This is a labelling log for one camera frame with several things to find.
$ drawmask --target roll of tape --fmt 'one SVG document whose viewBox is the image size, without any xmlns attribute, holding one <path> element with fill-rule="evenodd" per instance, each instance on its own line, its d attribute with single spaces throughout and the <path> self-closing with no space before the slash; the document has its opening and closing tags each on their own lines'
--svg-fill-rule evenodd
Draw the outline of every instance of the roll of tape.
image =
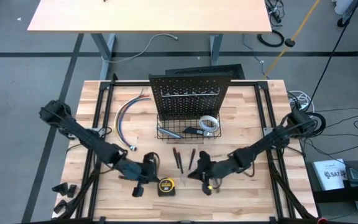
<svg viewBox="0 0 358 224">
<path fill-rule="evenodd" d="M 204 121 L 210 121 L 214 124 L 213 127 L 209 127 L 206 124 L 204 124 Z M 219 122 L 216 118 L 209 116 L 209 115 L 205 115 L 202 116 L 200 118 L 200 120 L 198 121 L 198 125 L 200 126 L 200 128 L 202 128 L 205 131 L 209 131 L 209 132 L 215 132 L 219 129 Z"/>
</svg>

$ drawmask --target concrete floor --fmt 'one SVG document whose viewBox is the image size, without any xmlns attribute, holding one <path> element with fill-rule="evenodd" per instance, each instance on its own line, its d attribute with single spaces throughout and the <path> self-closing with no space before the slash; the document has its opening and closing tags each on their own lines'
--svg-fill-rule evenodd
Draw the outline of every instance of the concrete floor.
<svg viewBox="0 0 358 224">
<path fill-rule="evenodd" d="M 279 30 L 290 37 L 301 24 L 313 0 L 284 0 L 286 16 Z M 23 54 L 0 54 L 0 223 L 17 223 L 23 212 L 35 173 L 44 148 L 49 127 L 39 118 L 41 106 L 61 93 L 68 71 L 69 57 L 31 57 L 25 52 L 73 52 L 77 34 L 34 34 L 26 31 L 38 1 L 0 0 L 0 52 Z M 341 33 L 336 26 L 339 16 L 333 11 L 330 1 L 321 1 L 314 14 L 296 40 L 291 52 L 297 57 L 283 57 L 270 74 L 273 79 L 284 79 L 288 90 L 302 90 L 312 94 L 327 62 L 327 54 L 310 57 L 310 52 L 330 52 Z M 152 34 L 118 34 L 115 52 L 140 52 Z M 144 55 L 129 62 L 113 66 L 113 72 L 122 80 L 146 79 L 149 73 L 163 74 L 165 69 L 208 66 L 209 57 L 197 56 L 209 50 L 205 34 L 179 34 L 179 41 L 159 37 L 150 46 L 149 52 L 197 52 L 188 57 L 150 57 Z M 261 55 L 268 66 L 274 57 L 269 52 L 282 48 L 270 48 L 260 43 L 255 35 L 247 35 L 246 42 Z M 248 52 L 242 45 L 242 35 L 225 35 L 223 52 Z M 358 10 L 337 49 L 338 52 L 358 51 Z M 97 52 L 89 35 L 85 35 L 80 52 Z M 66 103 L 76 109 L 84 80 L 99 78 L 99 57 L 78 59 L 67 91 Z M 219 63 L 241 63 L 246 79 L 261 79 L 260 64 L 253 57 L 221 57 Z M 334 57 L 327 74 L 314 99 L 317 110 L 358 107 L 358 57 Z M 328 124 L 358 114 L 345 110 L 323 113 Z M 353 133 L 353 119 L 327 129 L 326 134 Z M 320 136 L 314 140 L 316 146 L 326 152 L 334 152 L 358 144 L 358 138 Z M 32 221 L 48 220 L 55 203 L 55 194 L 50 190 L 60 181 L 65 149 L 68 141 L 55 136 L 44 181 L 40 189 Z M 309 147 L 306 161 L 329 159 Z M 336 155 L 344 160 L 358 160 L 358 149 Z M 324 217 L 334 218 L 352 214 L 336 221 L 358 222 L 358 213 L 349 203 L 321 205 Z"/>
</svg>

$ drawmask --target desk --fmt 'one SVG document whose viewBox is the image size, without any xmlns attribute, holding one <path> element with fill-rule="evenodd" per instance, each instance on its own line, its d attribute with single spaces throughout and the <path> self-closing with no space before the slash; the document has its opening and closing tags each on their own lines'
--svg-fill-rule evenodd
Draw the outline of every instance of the desk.
<svg viewBox="0 0 358 224">
<path fill-rule="evenodd" d="M 86 81 L 84 84 L 75 116 L 77 122 L 84 127 L 92 126 L 100 83 L 100 81 Z M 270 80 L 267 83 L 275 119 L 279 123 L 290 112 L 285 85 L 283 80 Z M 113 127 L 117 110 L 127 100 L 139 95 L 143 88 L 144 92 L 152 96 L 149 86 L 114 86 L 108 126 Z M 263 91 L 260 92 L 264 102 Z M 220 193 L 213 193 L 209 197 L 202 193 L 200 181 L 187 179 L 186 186 L 180 182 L 180 174 L 172 154 L 172 147 L 176 147 L 177 151 L 181 152 L 186 169 L 193 148 L 197 152 L 204 150 L 211 154 L 212 160 L 220 161 L 227 158 L 227 153 L 255 143 L 263 136 L 255 96 L 252 86 L 229 87 L 220 110 L 222 137 L 216 139 L 162 141 L 156 137 L 157 109 L 154 101 L 141 101 L 129 108 L 122 129 L 125 138 L 137 146 L 138 150 L 130 151 L 128 158 L 141 161 L 144 154 L 150 151 L 159 154 L 161 158 L 159 177 L 173 177 L 177 194 L 175 197 L 158 197 L 157 185 L 148 184 L 144 185 L 143 197 L 133 198 L 131 193 L 136 182 L 120 180 L 117 178 L 119 173 L 112 171 L 100 177 L 94 219 L 105 216 L 107 220 L 119 221 L 267 221 L 269 217 L 275 216 L 276 209 L 266 153 L 257 156 L 253 178 L 242 174 L 231 174 L 224 178 Z M 104 100 L 101 114 L 104 113 L 105 103 Z M 265 103 L 263 107 L 264 116 L 267 118 L 269 114 Z M 107 135 L 106 141 L 124 147 L 114 133 Z M 70 146 L 74 144 L 78 144 L 78 141 L 70 142 Z M 290 146 L 300 150 L 297 140 L 292 139 Z M 67 154 L 61 182 L 81 184 L 86 153 L 87 150 L 79 146 Z M 308 211 L 317 216 L 304 159 L 299 153 L 286 150 L 284 161 L 292 191 Z M 106 166 L 102 166 L 102 171 L 107 169 Z M 90 192 L 91 190 L 88 191 L 85 200 L 83 216 L 86 216 L 88 211 Z M 288 210 L 281 190 L 280 195 L 284 215 L 287 217 Z M 58 195 L 57 203 L 61 199 L 70 200 Z"/>
<path fill-rule="evenodd" d="M 41 0 L 28 27 L 34 32 L 90 33 L 103 58 L 111 60 L 115 34 L 102 32 L 209 33 L 211 64 L 218 64 L 223 33 L 272 31 L 263 0 Z M 108 63 L 103 63 L 105 80 Z"/>
</svg>

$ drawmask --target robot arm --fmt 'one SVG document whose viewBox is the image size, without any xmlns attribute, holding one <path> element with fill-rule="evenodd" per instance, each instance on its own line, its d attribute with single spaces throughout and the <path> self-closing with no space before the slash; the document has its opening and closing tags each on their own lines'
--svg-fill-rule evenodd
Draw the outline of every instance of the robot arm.
<svg viewBox="0 0 358 224">
<path fill-rule="evenodd" d="M 312 134 L 315 127 L 316 122 L 306 112 L 294 110 L 271 133 L 249 147 L 236 149 L 228 154 L 228 159 L 224 161 L 211 161 L 210 156 L 201 151 L 200 159 L 197 161 L 198 167 L 188 175 L 188 178 L 202 181 L 203 192 L 211 195 L 212 187 L 209 185 L 209 179 L 222 179 L 232 173 L 241 173 L 251 166 L 261 152 L 287 147 L 290 137 Z"/>
<path fill-rule="evenodd" d="M 155 153 L 145 155 L 143 163 L 127 159 L 126 150 L 116 144 L 103 141 L 98 132 L 85 129 L 78 124 L 71 115 L 70 107 L 63 102 L 52 100 L 41 108 L 39 115 L 43 121 L 56 127 L 66 137 L 69 134 L 76 136 L 80 143 L 87 149 L 93 150 L 103 163 L 112 164 L 113 169 L 122 173 L 122 179 L 138 181 L 139 185 L 135 188 L 134 197 L 142 196 L 141 184 L 159 181 Z"/>
</svg>

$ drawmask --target wooden workbench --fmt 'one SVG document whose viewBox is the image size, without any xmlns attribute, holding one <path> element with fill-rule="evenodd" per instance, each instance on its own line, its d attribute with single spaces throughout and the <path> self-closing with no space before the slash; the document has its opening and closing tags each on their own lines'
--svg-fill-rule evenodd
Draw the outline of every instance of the wooden workbench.
<svg viewBox="0 0 358 224">
<path fill-rule="evenodd" d="M 44 32 L 271 32 L 264 0 L 41 0 Z"/>
<path fill-rule="evenodd" d="M 85 82 L 75 115 L 77 121 L 87 128 L 90 128 L 93 122 L 99 84 L 100 81 Z M 285 85 L 282 80 L 270 80 L 268 84 L 275 118 L 279 123 L 290 112 Z M 152 96 L 151 87 L 114 87 L 108 126 L 113 127 L 116 111 L 127 100 L 137 96 L 142 88 Z M 265 103 L 264 111 L 268 121 Z M 172 147 L 176 147 L 177 151 L 181 152 L 183 165 L 187 170 L 193 148 L 197 150 L 195 161 L 201 150 L 211 154 L 212 160 L 220 161 L 227 159 L 227 153 L 239 147 L 249 146 L 262 138 L 254 87 L 229 87 L 220 110 L 222 131 L 220 138 L 197 140 L 188 142 L 188 144 L 180 141 L 162 141 L 156 137 L 156 115 L 157 110 L 153 100 L 141 101 L 128 109 L 122 129 L 125 138 L 138 147 L 136 152 L 129 152 L 128 158 L 133 161 L 141 161 L 144 154 L 150 151 L 159 154 L 161 165 L 158 176 L 174 178 L 177 188 L 176 196 L 158 197 L 157 185 L 148 184 L 144 185 L 143 197 L 134 198 L 131 194 L 136 182 L 118 179 L 118 171 L 112 171 L 100 177 L 95 219 L 105 216 L 107 220 L 121 221 L 264 221 L 275 215 L 266 153 L 257 156 L 253 178 L 242 174 L 231 174 L 224 178 L 220 193 L 214 192 L 211 196 L 202 193 L 201 182 L 198 180 L 187 179 L 186 186 L 181 183 L 180 173 L 172 154 Z M 124 147 L 114 132 L 107 136 L 106 141 Z M 70 142 L 70 146 L 74 144 L 78 144 L 78 141 Z M 300 149 L 299 142 L 296 140 L 292 140 L 290 146 Z M 79 146 L 67 154 L 61 182 L 81 184 L 86 153 L 87 150 Z M 308 211 L 317 216 L 302 156 L 291 150 L 286 150 L 284 160 L 292 191 Z M 88 211 L 90 192 L 91 190 L 88 191 L 85 200 L 84 216 Z M 288 210 L 285 197 L 281 190 L 280 193 L 286 214 Z M 58 195 L 57 203 L 61 199 L 70 200 Z"/>
</svg>

